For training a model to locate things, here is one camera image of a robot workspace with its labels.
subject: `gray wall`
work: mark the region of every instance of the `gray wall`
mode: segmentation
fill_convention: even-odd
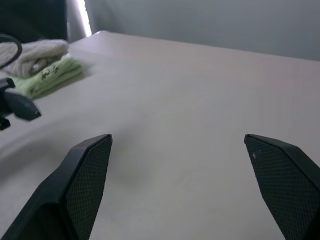
[[[320,0],[86,0],[108,30],[320,61]]]

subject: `folded green cloth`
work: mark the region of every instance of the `folded green cloth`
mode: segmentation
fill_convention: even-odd
[[[19,78],[16,76],[10,76],[10,78],[12,78],[15,87],[23,95],[34,99],[80,74],[82,70],[83,68],[79,61],[75,60],[70,54],[66,54],[59,61],[44,68],[37,75],[30,78]]]

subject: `white curtain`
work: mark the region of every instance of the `white curtain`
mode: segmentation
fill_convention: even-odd
[[[68,40],[75,42],[87,36],[78,0],[66,0]]]

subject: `white table surface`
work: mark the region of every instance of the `white table surface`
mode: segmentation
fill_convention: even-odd
[[[243,143],[258,134],[320,164],[320,62],[100,32],[85,74],[0,133],[0,236],[81,141],[112,134],[91,240],[283,240]]]

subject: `black plastic part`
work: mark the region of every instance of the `black plastic part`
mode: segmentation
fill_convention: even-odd
[[[286,240],[320,239],[320,168],[298,147],[244,138],[262,198]]]
[[[38,108],[26,96],[5,91],[3,98],[10,112],[14,113],[17,118],[32,121],[41,116]]]
[[[104,192],[111,135],[74,146],[35,190],[2,240],[88,240]]]

